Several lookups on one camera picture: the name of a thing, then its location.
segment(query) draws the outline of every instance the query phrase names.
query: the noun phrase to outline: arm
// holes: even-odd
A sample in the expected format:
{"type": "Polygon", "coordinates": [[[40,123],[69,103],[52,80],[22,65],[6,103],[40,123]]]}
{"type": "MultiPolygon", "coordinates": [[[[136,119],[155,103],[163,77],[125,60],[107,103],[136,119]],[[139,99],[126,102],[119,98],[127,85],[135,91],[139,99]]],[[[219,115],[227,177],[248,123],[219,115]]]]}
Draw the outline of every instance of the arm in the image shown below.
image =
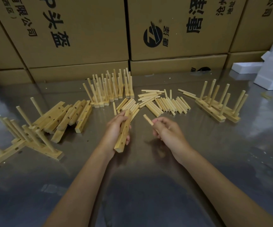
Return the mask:
{"type": "MultiPolygon", "coordinates": [[[[113,147],[119,136],[121,122],[127,119],[124,114],[125,111],[121,112],[107,124],[99,145],[56,205],[44,227],[88,226],[106,167],[114,156],[113,147]]],[[[129,141],[130,137],[127,136],[126,145],[129,141]]]]}
{"type": "Polygon", "coordinates": [[[226,226],[273,226],[273,216],[195,151],[176,122],[164,117],[152,122],[154,135],[165,142],[176,160],[188,170],[226,226]]]}

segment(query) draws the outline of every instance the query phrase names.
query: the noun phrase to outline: left hand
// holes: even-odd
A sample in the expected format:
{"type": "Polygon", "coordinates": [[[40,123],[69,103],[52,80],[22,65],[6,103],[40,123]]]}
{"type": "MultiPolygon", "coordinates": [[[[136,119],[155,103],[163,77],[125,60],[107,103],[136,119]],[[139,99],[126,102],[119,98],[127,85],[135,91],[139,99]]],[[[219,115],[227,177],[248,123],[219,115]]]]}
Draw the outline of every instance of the left hand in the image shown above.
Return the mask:
{"type": "MultiPolygon", "coordinates": [[[[122,111],[121,113],[117,114],[112,120],[110,120],[107,123],[105,134],[99,144],[101,148],[103,148],[107,152],[112,152],[113,155],[114,155],[113,148],[119,137],[121,123],[128,119],[128,117],[124,115],[125,115],[125,111],[122,111]]],[[[128,133],[126,138],[126,145],[128,145],[129,142],[130,142],[130,135],[128,133]]]]}

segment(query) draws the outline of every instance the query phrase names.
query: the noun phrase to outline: black logo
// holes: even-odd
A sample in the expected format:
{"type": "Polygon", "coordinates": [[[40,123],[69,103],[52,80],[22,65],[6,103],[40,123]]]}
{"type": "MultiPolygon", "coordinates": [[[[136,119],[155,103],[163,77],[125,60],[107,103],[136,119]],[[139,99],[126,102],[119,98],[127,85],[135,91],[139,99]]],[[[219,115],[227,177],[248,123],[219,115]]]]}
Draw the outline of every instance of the black logo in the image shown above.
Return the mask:
{"type": "Polygon", "coordinates": [[[145,30],[143,39],[148,47],[154,48],[163,40],[163,32],[158,26],[155,26],[153,22],[150,23],[149,32],[148,29],[145,30]]]}

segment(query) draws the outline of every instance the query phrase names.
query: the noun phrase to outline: right hand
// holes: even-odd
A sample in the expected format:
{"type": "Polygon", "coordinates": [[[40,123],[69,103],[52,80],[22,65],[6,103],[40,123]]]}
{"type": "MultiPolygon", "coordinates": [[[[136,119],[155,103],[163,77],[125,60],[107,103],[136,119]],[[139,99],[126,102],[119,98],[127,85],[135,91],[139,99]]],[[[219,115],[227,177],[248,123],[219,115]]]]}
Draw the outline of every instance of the right hand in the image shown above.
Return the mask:
{"type": "Polygon", "coordinates": [[[158,117],[152,120],[154,123],[153,135],[163,140],[169,147],[175,159],[181,163],[184,152],[192,149],[186,141],[179,125],[165,117],[158,117]]]}

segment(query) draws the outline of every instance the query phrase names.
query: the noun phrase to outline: metal table surface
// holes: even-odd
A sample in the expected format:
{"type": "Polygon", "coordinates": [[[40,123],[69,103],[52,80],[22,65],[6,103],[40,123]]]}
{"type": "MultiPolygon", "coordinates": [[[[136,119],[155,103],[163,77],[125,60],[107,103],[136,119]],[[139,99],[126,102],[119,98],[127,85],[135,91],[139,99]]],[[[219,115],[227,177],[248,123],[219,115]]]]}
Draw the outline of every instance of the metal table surface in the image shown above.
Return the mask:
{"type": "MultiPolygon", "coordinates": [[[[210,86],[219,75],[220,71],[135,76],[134,92],[138,95],[144,88],[165,88],[167,92],[172,89],[176,97],[182,95],[177,91],[181,88],[199,95],[203,82],[208,80],[210,86]]],[[[42,110],[47,111],[59,101],[88,99],[83,82],[0,87],[0,114],[23,125],[15,108],[20,105],[34,121],[38,113],[30,97],[35,97],[42,110]]],[[[229,107],[241,90],[249,94],[237,124],[216,122],[186,96],[183,97],[191,111],[175,117],[163,115],[178,122],[186,139],[201,155],[273,215],[273,98],[262,98],[260,94],[265,90],[251,81],[227,77],[217,82],[217,99],[227,83],[231,93],[229,107]]],[[[131,142],[123,153],[115,154],[107,167],[90,226],[224,226],[190,174],[154,139],[143,114],[154,118],[144,107],[132,121],[131,142]]],[[[112,117],[111,104],[93,110],[83,133],[67,129],[61,142],[54,144],[65,154],[60,162],[25,147],[1,163],[0,226],[41,226],[112,117]]],[[[11,134],[0,123],[0,148],[7,148],[11,140],[11,134]]]]}

